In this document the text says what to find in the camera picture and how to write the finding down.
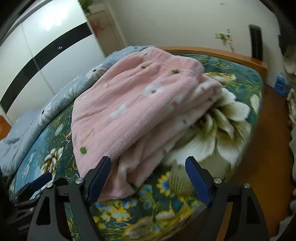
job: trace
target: folded blanket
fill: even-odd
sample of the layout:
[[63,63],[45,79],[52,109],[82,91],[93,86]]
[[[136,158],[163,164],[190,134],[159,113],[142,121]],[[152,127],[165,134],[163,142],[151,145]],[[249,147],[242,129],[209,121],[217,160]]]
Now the folded blanket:
[[0,141],[0,166],[4,176],[14,174],[43,129],[81,93],[89,89],[121,58],[147,46],[129,46],[110,54],[85,73],[74,78],[55,97],[36,111],[24,113],[12,126],[8,136]]
[[221,84],[203,70],[195,59],[149,47],[118,61],[75,100],[71,131],[80,175],[102,156],[112,160],[100,200],[133,194],[220,97]]

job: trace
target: white lily print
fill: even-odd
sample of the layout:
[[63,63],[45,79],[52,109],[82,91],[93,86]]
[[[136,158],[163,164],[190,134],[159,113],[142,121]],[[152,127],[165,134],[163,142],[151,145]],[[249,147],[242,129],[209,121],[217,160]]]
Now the white lily print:
[[235,74],[225,74],[220,72],[208,72],[205,74],[212,79],[219,81],[223,86],[227,86],[230,84],[231,81],[237,79]]
[[253,108],[253,110],[255,111],[256,114],[258,114],[259,111],[259,106],[260,106],[260,98],[258,95],[253,94],[250,97],[250,102],[251,102],[251,106]]
[[[210,166],[223,162],[226,166],[231,164],[234,167],[252,130],[246,121],[250,107],[235,99],[233,93],[222,88],[221,98],[196,123],[195,137],[185,146],[171,151],[166,163],[171,164],[176,160],[177,164],[185,165],[186,158],[194,156],[201,166],[205,161],[210,161]],[[213,172],[219,168],[212,168],[210,173],[215,175]]]
[[46,172],[50,172],[52,174],[51,182],[53,182],[54,177],[56,175],[56,166],[63,154],[63,149],[64,149],[63,147],[58,148],[58,149],[56,149],[56,148],[52,149],[50,151],[50,154],[48,154],[46,156],[46,158],[44,159],[44,163],[41,167],[40,175],[42,175]]

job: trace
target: blue gripper pad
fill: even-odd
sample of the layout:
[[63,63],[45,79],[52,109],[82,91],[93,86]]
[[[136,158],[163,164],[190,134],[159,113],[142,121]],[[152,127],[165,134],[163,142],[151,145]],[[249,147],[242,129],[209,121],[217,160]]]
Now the blue gripper pad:
[[185,169],[198,199],[209,207],[212,203],[209,187],[199,173],[198,169],[201,170],[202,168],[194,159],[194,157],[188,157],[186,159]]
[[40,188],[42,188],[45,184],[52,180],[52,174],[50,172],[46,172],[42,174],[40,177],[31,182],[32,191],[37,192]]
[[106,157],[104,162],[102,163],[102,166],[93,177],[93,180],[89,185],[89,193],[87,197],[87,202],[89,204],[98,201],[98,198],[101,194],[101,190],[103,189],[105,182],[111,171],[111,165],[111,159],[109,157]]

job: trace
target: white wardrobe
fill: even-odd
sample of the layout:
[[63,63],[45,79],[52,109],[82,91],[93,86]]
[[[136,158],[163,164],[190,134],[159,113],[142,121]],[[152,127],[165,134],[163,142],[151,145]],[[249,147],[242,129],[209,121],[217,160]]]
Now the white wardrobe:
[[0,46],[0,115],[15,123],[105,58],[77,0],[52,0]]

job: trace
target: black speaker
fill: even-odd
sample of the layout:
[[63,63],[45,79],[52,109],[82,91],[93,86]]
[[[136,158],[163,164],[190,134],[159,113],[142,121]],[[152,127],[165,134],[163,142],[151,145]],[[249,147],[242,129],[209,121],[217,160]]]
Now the black speaker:
[[251,42],[252,42],[252,57],[262,61],[263,60],[263,46],[261,28],[256,25],[249,25]]

